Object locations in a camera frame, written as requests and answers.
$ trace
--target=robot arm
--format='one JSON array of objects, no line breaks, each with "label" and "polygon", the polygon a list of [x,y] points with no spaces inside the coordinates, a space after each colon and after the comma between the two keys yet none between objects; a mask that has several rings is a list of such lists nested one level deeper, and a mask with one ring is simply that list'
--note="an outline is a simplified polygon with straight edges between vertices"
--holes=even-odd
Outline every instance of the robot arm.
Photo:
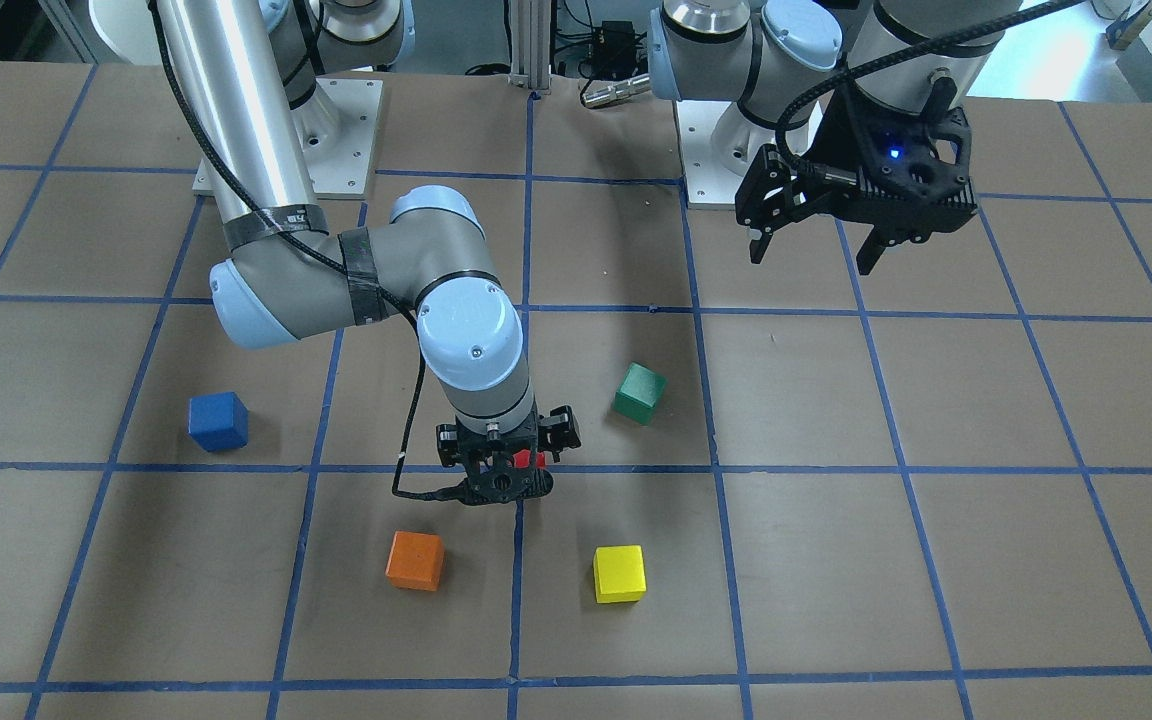
[{"label": "robot arm", "polygon": [[[159,14],[229,243],[230,259],[210,275],[229,338],[268,347],[415,311],[422,357],[457,415],[438,429],[439,456],[465,465],[467,479],[418,495],[399,492],[396,480],[396,493],[480,505],[550,492],[553,479],[535,457],[579,447],[575,416],[570,407],[536,412],[518,316],[465,197],[419,187],[385,227],[332,236],[259,6],[162,0]],[[531,450],[530,467],[513,465],[517,450]]]},{"label": "robot arm", "polygon": [[[733,101],[712,143],[744,176],[735,209],[750,262],[761,262],[776,229],[826,213],[873,225],[856,256],[869,274],[887,247],[973,218],[961,101],[1006,28],[1081,1],[1016,12],[1021,0],[767,0],[751,12],[749,0],[664,0],[652,14],[650,79],[585,101],[645,88],[668,100]],[[812,138],[810,111],[829,90]]]}]

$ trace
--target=metal post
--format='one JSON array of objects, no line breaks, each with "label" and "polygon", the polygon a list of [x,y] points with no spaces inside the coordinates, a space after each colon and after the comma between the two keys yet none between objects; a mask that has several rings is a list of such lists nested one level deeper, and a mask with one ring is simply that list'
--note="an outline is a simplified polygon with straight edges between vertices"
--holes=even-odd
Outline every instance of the metal post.
[{"label": "metal post", "polygon": [[[162,0],[159,8],[189,105],[256,204],[314,204],[260,6],[250,0]],[[211,174],[221,220],[250,213]]]},{"label": "metal post", "polygon": [[529,90],[550,91],[550,3],[553,0],[513,0],[509,6],[511,54],[509,82]]}]

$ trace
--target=silver cylinder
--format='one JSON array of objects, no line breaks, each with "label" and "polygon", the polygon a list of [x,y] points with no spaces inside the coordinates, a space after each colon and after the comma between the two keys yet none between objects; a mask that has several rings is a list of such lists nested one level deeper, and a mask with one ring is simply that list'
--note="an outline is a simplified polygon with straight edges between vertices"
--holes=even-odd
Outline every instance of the silver cylinder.
[{"label": "silver cylinder", "polygon": [[[212,145],[262,209],[312,204],[282,79],[260,15],[250,0],[164,0],[166,40],[180,85]],[[215,170],[221,222],[250,213]]]}]

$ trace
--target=floor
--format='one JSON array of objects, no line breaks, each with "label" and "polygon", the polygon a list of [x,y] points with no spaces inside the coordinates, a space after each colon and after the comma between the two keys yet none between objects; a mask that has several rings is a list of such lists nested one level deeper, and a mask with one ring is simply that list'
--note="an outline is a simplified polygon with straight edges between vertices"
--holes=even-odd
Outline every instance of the floor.
[{"label": "floor", "polygon": [[[465,194],[585,446],[539,501],[389,497],[403,325],[238,350],[159,74],[0,65],[0,717],[1152,719],[1152,105],[972,99],[979,220],[857,278],[863,228],[751,266],[687,209],[668,104],[382,81],[333,228]],[[219,391],[252,437],[209,455]],[[426,393],[412,488],[448,419]],[[385,582],[399,529],[438,592]],[[594,605],[630,543],[646,597]]]}]

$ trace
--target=mounting plate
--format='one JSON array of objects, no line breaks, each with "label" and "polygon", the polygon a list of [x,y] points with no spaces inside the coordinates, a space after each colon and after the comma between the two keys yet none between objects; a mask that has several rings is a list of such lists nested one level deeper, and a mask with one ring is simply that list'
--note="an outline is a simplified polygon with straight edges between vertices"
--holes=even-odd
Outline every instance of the mounting plate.
[{"label": "mounting plate", "polygon": [[[302,145],[314,195],[328,200],[365,200],[371,165],[376,159],[376,129],[380,120],[384,89],[379,79],[319,78],[340,109],[340,134],[332,143]],[[195,195],[212,195],[207,161],[198,164]]]},{"label": "mounting plate", "polygon": [[[713,135],[718,119],[732,103],[722,100],[681,100],[675,103],[679,123],[679,150],[682,170],[687,177],[687,206],[696,210],[732,210],[736,206],[736,188],[744,176],[728,170],[718,160]],[[812,109],[808,120],[809,137],[820,124],[820,106]]]}]

